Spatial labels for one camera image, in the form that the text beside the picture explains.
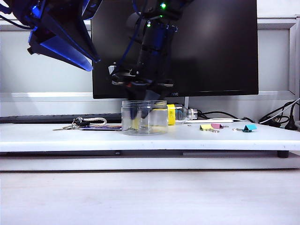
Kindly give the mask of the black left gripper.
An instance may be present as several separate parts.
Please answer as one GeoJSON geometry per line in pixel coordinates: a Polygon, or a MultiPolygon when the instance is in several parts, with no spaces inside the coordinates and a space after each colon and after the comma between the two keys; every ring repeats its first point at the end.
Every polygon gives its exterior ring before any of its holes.
{"type": "Polygon", "coordinates": [[[99,62],[100,57],[85,26],[83,12],[83,0],[14,1],[14,16],[33,28],[30,54],[41,54],[91,71],[93,67],[87,58],[99,62]]]}

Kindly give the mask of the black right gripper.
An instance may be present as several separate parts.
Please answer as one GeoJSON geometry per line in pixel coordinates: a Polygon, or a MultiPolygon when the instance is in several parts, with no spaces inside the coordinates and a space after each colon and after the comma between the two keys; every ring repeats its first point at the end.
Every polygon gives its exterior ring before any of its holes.
{"type": "Polygon", "coordinates": [[[168,72],[169,67],[162,63],[157,65],[142,63],[119,67],[117,65],[109,66],[112,84],[126,86],[127,98],[132,106],[130,109],[132,119],[135,119],[137,115],[137,108],[134,107],[137,103],[134,104],[134,102],[142,100],[142,91],[138,88],[147,89],[145,98],[141,102],[141,117],[146,118],[161,97],[157,92],[165,88],[172,88],[174,85],[174,81],[167,78],[168,72]]]}

